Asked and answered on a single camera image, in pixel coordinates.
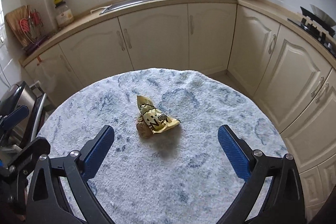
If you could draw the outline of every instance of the cable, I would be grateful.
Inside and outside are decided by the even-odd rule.
[[[5,73],[3,72],[1,63],[0,63],[0,68],[1,68],[2,74],[3,74],[3,76],[5,77],[5,79],[6,79],[7,83],[8,83],[8,85],[7,85],[7,84],[3,81],[3,79],[0,77],[1,82],[3,82],[3,83],[5,84],[5,86],[9,88],[9,87],[11,86],[11,84],[8,82],[7,77],[6,77]]]

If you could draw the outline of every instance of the blue and white rug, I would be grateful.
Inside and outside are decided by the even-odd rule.
[[[151,98],[181,125],[140,139],[137,95]],[[88,184],[117,224],[216,223],[244,184],[218,142],[223,124],[252,149],[277,157],[287,153],[250,99],[195,71],[149,69],[101,80],[58,107],[39,136],[50,142],[50,157],[60,157],[81,149],[106,124],[114,128],[115,142]],[[269,183],[250,216],[257,215]],[[74,214],[82,217],[64,184]]]

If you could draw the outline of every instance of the yellow snack wrapper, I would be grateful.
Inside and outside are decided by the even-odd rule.
[[[150,130],[152,130],[153,134],[165,132],[180,124],[179,120],[169,117],[158,110],[147,97],[138,95],[137,104],[143,120]]]

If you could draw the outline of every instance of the cream cabinet door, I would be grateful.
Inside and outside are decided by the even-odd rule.
[[[57,44],[35,58],[25,70],[34,81],[40,81],[54,105],[59,106],[83,88]]]
[[[188,4],[189,65],[205,75],[227,69],[235,30],[236,4]]]
[[[118,18],[76,33],[59,45],[84,86],[133,70]]]
[[[335,115],[336,72],[332,70],[310,105],[281,133],[299,172],[336,154]]]
[[[306,207],[306,218],[307,218],[308,223],[319,212],[319,210],[321,210],[323,205],[324,205],[324,202],[321,202],[319,204]]]
[[[238,5],[228,71],[252,97],[272,56],[280,23]]]
[[[306,207],[325,201],[323,198],[321,178],[317,167],[301,173],[300,180],[302,184],[304,204]]]
[[[336,185],[336,154],[317,167],[321,176],[324,199],[327,200]]]
[[[282,132],[313,100],[330,70],[331,65],[317,50],[281,26],[272,57],[253,99]]]
[[[130,13],[119,22],[135,70],[189,69],[187,4]]]

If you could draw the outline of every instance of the kitchen floor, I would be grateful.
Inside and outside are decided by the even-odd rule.
[[[229,87],[233,88],[234,90],[237,90],[238,92],[246,95],[246,92],[242,90],[236,83],[235,80],[232,80],[227,74],[226,71],[215,73],[213,75],[209,75],[210,78],[221,82],[225,85],[228,85]]]

